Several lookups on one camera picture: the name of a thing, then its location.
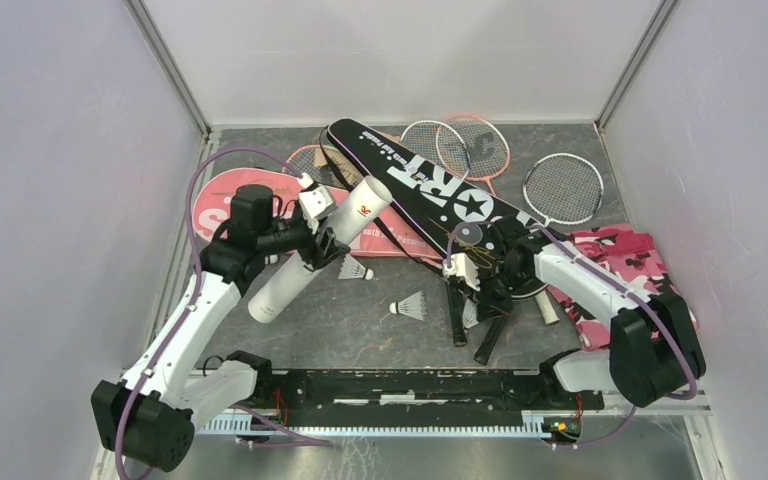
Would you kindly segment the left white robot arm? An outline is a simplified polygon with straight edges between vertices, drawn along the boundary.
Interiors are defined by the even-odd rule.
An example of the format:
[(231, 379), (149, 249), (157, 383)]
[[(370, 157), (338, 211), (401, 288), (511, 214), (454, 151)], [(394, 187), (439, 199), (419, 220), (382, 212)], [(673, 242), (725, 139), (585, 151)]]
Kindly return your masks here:
[(230, 214), (195, 262), (195, 272), (172, 318), (121, 379), (100, 382), (91, 395), (104, 448), (127, 478), (127, 459), (169, 472), (188, 453), (195, 435), (233, 404), (266, 405), (274, 381), (262, 373), (270, 361), (231, 356), (204, 378), (190, 371), (211, 336), (237, 306), (270, 256), (301, 250), (320, 257), (340, 249), (320, 223), (336, 209), (318, 183), (301, 191), (288, 221), (281, 199), (260, 184), (244, 185), (230, 200)]

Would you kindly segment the white shuttlecock tube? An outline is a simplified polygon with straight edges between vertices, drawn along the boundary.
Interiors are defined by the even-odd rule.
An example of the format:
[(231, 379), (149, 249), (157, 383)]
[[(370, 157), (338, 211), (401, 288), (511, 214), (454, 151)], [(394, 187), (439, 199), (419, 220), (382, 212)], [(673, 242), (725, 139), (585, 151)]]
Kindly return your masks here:
[(298, 248), (250, 299), (248, 311), (252, 318), (260, 323), (274, 321), (322, 269), (350, 252), (349, 244), (392, 200), (381, 181), (364, 177), (318, 228), (313, 244)]

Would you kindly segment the shuttlecock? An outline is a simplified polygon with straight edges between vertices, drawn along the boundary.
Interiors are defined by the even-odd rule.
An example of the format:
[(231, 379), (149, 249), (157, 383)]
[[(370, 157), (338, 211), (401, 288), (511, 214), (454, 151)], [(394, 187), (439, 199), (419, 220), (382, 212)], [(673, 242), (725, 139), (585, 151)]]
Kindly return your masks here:
[(374, 271), (360, 263), (356, 258), (347, 254), (343, 258), (342, 265), (338, 272), (339, 280), (371, 280), (374, 278)]
[(389, 312), (393, 315), (402, 315), (419, 321), (425, 321), (427, 306), (425, 294), (422, 291), (415, 292), (407, 298), (391, 302)]
[(461, 320), (466, 330), (470, 330), (479, 324), (477, 305), (470, 299), (464, 301)]

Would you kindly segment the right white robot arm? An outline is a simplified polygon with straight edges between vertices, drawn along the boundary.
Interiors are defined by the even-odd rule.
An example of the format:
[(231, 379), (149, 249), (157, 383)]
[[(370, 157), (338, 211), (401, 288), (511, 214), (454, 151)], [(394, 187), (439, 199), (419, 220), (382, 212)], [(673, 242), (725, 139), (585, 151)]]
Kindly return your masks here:
[(479, 297), (497, 306), (529, 280), (558, 288), (604, 325), (606, 347), (550, 361), (537, 382), (540, 400), (562, 408), (580, 391), (622, 395), (636, 407), (662, 398), (690, 400), (706, 372), (691, 311), (672, 289), (649, 292), (610, 273), (540, 224), (509, 215), (488, 234), (500, 263), (480, 278)]

